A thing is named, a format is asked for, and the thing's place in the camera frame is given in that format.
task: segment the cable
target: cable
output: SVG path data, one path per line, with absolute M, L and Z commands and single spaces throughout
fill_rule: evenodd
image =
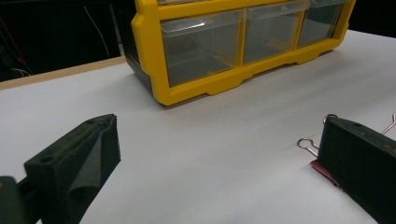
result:
M 0 30 L 0 36 L 3 38 L 3 40 L 4 40 L 4 45 L 6 45 L 6 47 L 7 47 L 7 49 L 9 50 L 9 52 L 17 59 L 17 61 L 19 62 L 19 63 L 21 63 L 21 64 L 23 64 L 23 66 L 25 66 L 26 68 L 27 68 L 27 70 L 29 70 L 29 72 L 30 72 L 30 74 L 29 73 L 27 73 L 29 76 L 30 75 L 34 75 L 34 73 L 32 72 L 32 70 L 30 69 L 30 67 L 26 64 L 26 62 L 22 59 L 22 58 L 20 58 L 20 57 L 18 57 L 18 55 L 9 47 L 9 45 L 8 45 L 8 43 L 7 43 L 7 40 L 6 40 L 6 38 L 3 36 L 3 33 L 1 32 L 1 30 Z
M 23 58 L 23 56 L 22 56 L 20 50 L 18 49 L 17 44 L 15 44 L 15 41 L 14 41 L 14 39 L 12 38 L 12 35 L 9 33 L 9 30 L 8 30 L 8 28 L 7 28 L 7 26 L 6 26 L 6 23 L 3 21 L 3 18 L 1 18 L 1 17 L 0 17 L 0 22 L 1 22 L 1 25 L 4 27 L 4 29 L 6 30 L 6 33 L 7 33 L 8 37 L 9 37 L 9 39 L 11 40 L 12 44 L 14 45 L 15 50 L 16 50 L 16 51 L 18 52 L 18 54 L 20 55 L 20 59 L 21 59 L 22 61 L 24 61 L 24 58 Z
M 23 77 L 24 77 L 24 74 L 26 74 L 27 76 L 30 76 L 30 74 L 28 72 L 26 72 L 25 70 L 19 69 L 19 68 L 10 68 L 9 70 L 19 72 L 19 73 L 21 73 L 21 75 Z
M 15 76 L 14 77 L 24 77 L 24 74 L 22 71 L 15 70 L 13 68 L 9 69 Z
M 90 18 L 90 20 L 91 20 L 93 26 L 96 28 L 97 32 L 99 33 L 99 36 L 102 38 L 103 45 L 105 46 L 105 49 L 106 49 L 107 57 L 110 58 L 110 54 L 108 53 L 106 41 L 105 41 L 105 39 L 103 38 L 102 33 L 100 32 L 99 28 L 96 26 L 96 23 L 93 21 L 93 19 L 92 19 L 90 13 L 88 12 L 87 8 L 84 7 L 84 9 L 85 9 L 85 12 L 87 13 L 88 17 Z

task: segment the wooden table edge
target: wooden table edge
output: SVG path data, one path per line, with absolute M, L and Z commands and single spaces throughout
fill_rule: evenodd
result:
M 120 63 L 126 63 L 124 56 L 117 58 L 111 58 L 95 63 L 86 63 L 83 65 L 69 67 L 61 70 L 56 70 L 48 73 L 38 74 L 30 77 L 21 77 L 16 79 L 11 79 L 8 81 L 0 82 L 0 91 L 7 90 L 11 88 L 16 88 L 24 85 L 29 85 L 37 82 L 48 81 L 59 77 L 69 77 L 79 73 L 89 72 L 93 70 L 102 69 L 105 67 L 117 65 Z

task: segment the clear plastic drawer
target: clear plastic drawer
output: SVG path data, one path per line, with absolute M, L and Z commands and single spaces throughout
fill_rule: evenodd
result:
M 249 7 L 244 63 L 253 63 L 292 48 L 306 1 Z
M 163 45 L 171 87 L 236 67 L 243 10 L 163 21 Z
M 298 47 L 332 38 L 344 3 L 350 0 L 311 0 L 305 12 Z

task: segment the black 3d-printed part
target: black 3d-printed part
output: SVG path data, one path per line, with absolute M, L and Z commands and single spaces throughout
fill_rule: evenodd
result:
M 13 177 L 0 176 L 0 199 L 0 223 L 29 223 Z
M 42 222 L 79 223 L 119 162 L 115 115 L 83 122 L 27 161 L 29 184 L 43 199 Z
M 359 123 L 328 117 L 318 162 L 378 223 L 396 223 L 396 142 Z

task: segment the white table surface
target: white table surface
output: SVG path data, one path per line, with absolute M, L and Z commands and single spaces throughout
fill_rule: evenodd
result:
M 330 113 L 382 132 L 395 72 L 396 39 L 348 31 L 312 62 L 170 107 L 126 63 L 0 91 L 0 175 L 22 180 L 25 161 L 113 113 L 121 162 L 81 223 L 375 223 L 296 142 L 318 143 Z

